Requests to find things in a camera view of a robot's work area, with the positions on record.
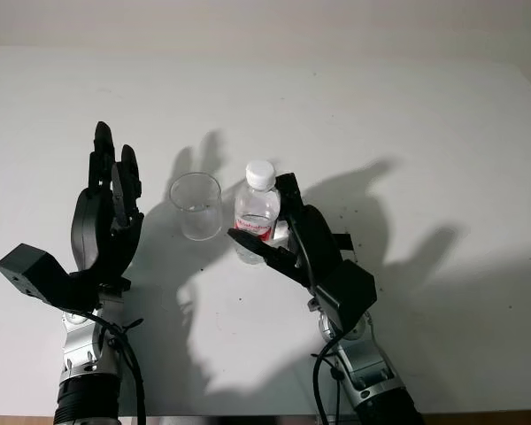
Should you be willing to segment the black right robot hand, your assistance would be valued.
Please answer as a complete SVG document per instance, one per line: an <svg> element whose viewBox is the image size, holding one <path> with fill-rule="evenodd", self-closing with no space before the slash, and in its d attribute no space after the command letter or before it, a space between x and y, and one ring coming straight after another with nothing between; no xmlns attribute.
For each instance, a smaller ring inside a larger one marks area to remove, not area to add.
<svg viewBox="0 0 531 425"><path fill-rule="evenodd" d="M319 209L304 203L293 173L278 176L275 188L281 195L281 218L289 225L287 248L273 247L246 230L230 228L227 234L314 295L342 263L339 245Z"/></svg>

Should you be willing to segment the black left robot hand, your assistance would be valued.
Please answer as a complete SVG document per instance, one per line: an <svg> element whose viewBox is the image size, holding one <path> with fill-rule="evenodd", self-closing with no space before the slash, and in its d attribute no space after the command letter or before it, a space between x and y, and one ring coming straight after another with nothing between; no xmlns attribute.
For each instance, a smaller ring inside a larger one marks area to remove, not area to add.
<svg viewBox="0 0 531 425"><path fill-rule="evenodd" d="M134 149L115 158L112 131L99 121L89 155L88 186L75 206L71 244L79 272L105 288L126 291L123 276L135 255L144 214L137 206L142 183Z"/></svg>

